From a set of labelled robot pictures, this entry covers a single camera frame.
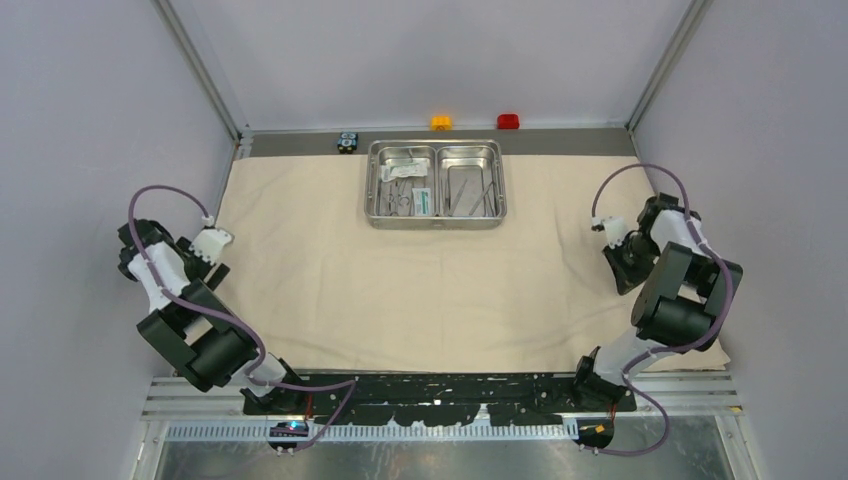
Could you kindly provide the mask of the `beige cloth wrap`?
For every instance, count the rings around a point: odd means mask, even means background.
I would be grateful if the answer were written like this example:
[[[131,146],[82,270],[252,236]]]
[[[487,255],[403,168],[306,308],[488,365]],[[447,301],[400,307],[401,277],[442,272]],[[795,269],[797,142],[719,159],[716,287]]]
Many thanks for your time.
[[[512,155],[507,215],[483,231],[392,231],[364,212],[361,156],[231,170],[218,296],[299,370],[571,371],[630,325],[590,211],[633,221],[652,194],[627,157]]]

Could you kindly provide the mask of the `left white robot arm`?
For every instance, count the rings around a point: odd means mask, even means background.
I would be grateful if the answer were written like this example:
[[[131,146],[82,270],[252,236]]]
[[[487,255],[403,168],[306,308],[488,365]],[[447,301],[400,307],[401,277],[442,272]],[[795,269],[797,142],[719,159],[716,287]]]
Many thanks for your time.
[[[174,239],[159,222],[141,219],[121,226],[118,237],[118,269],[149,300],[137,330],[179,375],[201,392],[235,383],[263,411],[293,414],[305,405],[301,378],[231,323],[233,312],[215,293],[230,271],[220,261],[229,232],[205,227],[192,240]]]

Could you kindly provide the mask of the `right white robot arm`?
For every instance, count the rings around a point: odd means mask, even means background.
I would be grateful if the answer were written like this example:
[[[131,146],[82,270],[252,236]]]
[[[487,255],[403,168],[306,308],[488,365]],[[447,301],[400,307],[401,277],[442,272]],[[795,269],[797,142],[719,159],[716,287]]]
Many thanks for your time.
[[[602,254],[617,293],[639,294],[630,327],[578,363],[570,392],[584,410],[617,404],[628,391],[625,376],[662,358],[708,350],[717,338],[712,327],[743,277],[741,265],[709,256],[700,216],[686,212],[678,198],[648,198],[637,222],[630,230],[620,217],[593,220],[593,229],[606,236]]]

